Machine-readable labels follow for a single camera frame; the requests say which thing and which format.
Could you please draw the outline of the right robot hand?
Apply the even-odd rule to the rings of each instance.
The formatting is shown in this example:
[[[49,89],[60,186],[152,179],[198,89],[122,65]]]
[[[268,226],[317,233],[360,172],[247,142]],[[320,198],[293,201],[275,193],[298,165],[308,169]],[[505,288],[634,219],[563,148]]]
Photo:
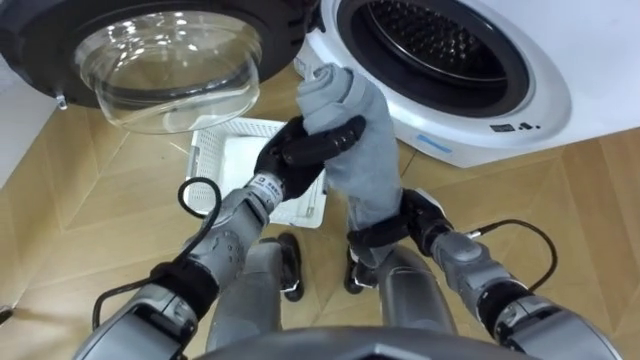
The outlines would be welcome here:
[[[404,189],[399,213],[362,230],[350,231],[351,245],[381,248],[410,237],[422,255],[432,256],[432,246],[440,235],[452,232],[453,225],[435,200],[421,189]]]

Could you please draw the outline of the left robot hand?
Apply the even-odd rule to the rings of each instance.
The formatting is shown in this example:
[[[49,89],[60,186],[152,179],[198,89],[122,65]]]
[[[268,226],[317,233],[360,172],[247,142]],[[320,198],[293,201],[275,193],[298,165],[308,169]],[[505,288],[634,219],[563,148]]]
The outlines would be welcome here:
[[[366,120],[355,116],[337,128],[309,135],[303,120],[290,119],[262,148],[254,167],[255,174],[271,174],[281,181],[282,201],[302,196],[324,163],[351,149],[366,128]]]

